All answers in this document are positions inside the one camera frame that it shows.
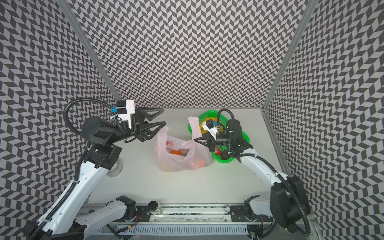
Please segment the large orange fake orange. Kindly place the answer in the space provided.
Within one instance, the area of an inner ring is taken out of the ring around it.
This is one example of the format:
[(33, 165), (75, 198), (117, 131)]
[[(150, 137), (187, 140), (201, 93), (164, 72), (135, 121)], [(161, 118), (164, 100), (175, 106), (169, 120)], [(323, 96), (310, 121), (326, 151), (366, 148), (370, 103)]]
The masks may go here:
[(192, 164), (192, 167), (194, 170), (203, 168), (204, 166), (205, 166), (205, 161), (203, 159), (197, 159)]

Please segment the small orange fake tangerine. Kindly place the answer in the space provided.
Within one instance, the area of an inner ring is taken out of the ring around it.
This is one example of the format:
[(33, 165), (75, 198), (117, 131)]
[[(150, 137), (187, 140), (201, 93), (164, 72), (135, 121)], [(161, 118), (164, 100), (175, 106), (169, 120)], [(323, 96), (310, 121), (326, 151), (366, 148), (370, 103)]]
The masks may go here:
[(170, 150), (169, 153), (174, 155), (179, 155), (179, 156), (182, 155), (182, 153), (179, 150)]

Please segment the pink plastic bag peach print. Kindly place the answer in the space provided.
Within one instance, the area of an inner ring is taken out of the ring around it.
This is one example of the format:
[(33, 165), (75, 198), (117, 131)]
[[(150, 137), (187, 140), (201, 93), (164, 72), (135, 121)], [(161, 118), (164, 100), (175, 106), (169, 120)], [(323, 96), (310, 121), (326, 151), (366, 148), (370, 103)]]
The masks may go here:
[[(192, 164), (197, 159), (203, 159), (207, 167), (213, 163), (213, 157), (209, 149), (198, 144), (194, 139), (202, 137), (199, 118), (188, 117), (192, 130), (192, 139), (185, 141), (168, 135), (168, 127), (162, 128), (157, 133), (155, 157), (158, 167), (163, 172), (179, 172), (194, 170)], [(170, 154), (170, 150), (179, 150), (182, 155)]]

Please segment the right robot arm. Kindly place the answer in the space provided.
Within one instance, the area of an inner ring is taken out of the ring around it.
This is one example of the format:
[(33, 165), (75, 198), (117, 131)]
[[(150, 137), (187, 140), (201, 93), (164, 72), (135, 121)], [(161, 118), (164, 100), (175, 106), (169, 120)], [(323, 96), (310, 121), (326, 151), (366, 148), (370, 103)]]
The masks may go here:
[(257, 198), (249, 201), (253, 214), (270, 216), (292, 233), (300, 232), (306, 237), (311, 235), (308, 218), (311, 207), (304, 182), (300, 178), (288, 176), (262, 158), (244, 139), (238, 120), (228, 120), (223, 130), (220, 129), (218, 121), (207, 120), (203, 122), (203, 129), (206, 133), (196, 138), (196, 143), (206, 146), (211, 152), (219, 146), (225, 146), (231, 158), (248, 167), (270, 187), (270, 200), (266, 203), (266, 210), (262, 210), (263, 203)]

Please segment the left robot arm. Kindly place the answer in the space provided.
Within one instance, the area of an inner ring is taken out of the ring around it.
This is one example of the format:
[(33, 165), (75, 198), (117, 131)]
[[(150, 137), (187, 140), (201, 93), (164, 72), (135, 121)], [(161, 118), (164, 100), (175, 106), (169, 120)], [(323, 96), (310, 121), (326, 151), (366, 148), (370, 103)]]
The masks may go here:
[(152, 122), (163, 112), (159, 108), (137, 108), (126, 121), (114, 112), (115, 123), (100, 117), (86, 119), (79, 135), (88, 145), (76, 165), (74, 178), (45, 214), (35, 222), (26, 223), (23, 227), (26, 237), (29, 240), (84, 240), (115, 220), (135, 222), (136, 202), (126, 196), (84, 217), (77, 215), (100, 180), (116, 166), (122, 152), (116, 143), (130, 137), (141, 142), (152, 139), (166, 125), (164, 121)]

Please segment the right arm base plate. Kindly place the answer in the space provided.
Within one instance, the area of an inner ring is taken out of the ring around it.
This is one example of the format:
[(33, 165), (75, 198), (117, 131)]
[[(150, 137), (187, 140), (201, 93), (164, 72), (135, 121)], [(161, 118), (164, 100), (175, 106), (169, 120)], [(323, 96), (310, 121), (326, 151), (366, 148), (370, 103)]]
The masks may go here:
[(226, 205), (224, 210), (230, 214), (232, 222), (262, 222), (273, 219), (269, 200), (260, 195), (247, 198), (242, 205)]

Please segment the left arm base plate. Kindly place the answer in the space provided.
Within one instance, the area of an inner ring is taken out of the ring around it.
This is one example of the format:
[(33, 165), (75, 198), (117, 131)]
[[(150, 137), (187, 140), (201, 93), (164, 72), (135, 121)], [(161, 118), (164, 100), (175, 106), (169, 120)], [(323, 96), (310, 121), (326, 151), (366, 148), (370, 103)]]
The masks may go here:
[(118, 221), (122, 222), (149, 222), (150, 220), (150, 212), (149, 207), (147, 205), (137, 205), (136, 202), (126, 196), (120, 196), (116, 198), (117, 201), (124, 203), (124, 207), (126, 208), (123, 211), (123, 216), (118, 219)]

